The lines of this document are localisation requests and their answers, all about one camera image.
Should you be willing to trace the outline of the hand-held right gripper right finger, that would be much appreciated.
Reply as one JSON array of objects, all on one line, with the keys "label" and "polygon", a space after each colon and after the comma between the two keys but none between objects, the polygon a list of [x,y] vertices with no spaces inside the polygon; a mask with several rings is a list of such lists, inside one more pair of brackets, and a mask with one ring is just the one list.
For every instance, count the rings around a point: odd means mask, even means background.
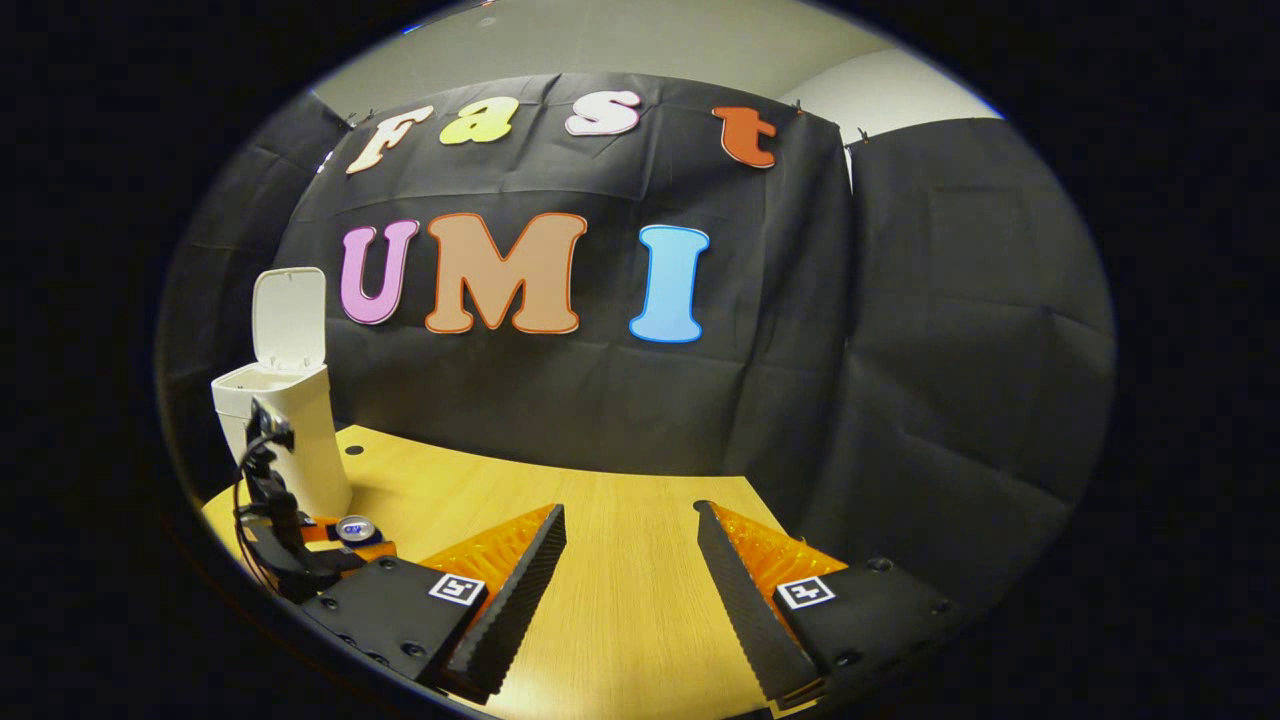
[{"label": "hand-held right gripper right finger", "polygon": [[950,639],[964,607],[902,565],[844,562],[708,500],[698,547],[764,697],[832,708]]}]

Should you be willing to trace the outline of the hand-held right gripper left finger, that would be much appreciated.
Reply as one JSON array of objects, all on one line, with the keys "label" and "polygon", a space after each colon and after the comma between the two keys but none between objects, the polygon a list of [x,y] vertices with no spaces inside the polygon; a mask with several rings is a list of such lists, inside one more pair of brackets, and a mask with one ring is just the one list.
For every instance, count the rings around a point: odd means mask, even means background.
[{"label": "hand-held right gripper left finger", "polygon": [[484,705],[500,692],[566,544],[564,506],[549,503],[425,562],[379,555],[301,610],[375,664]]}]

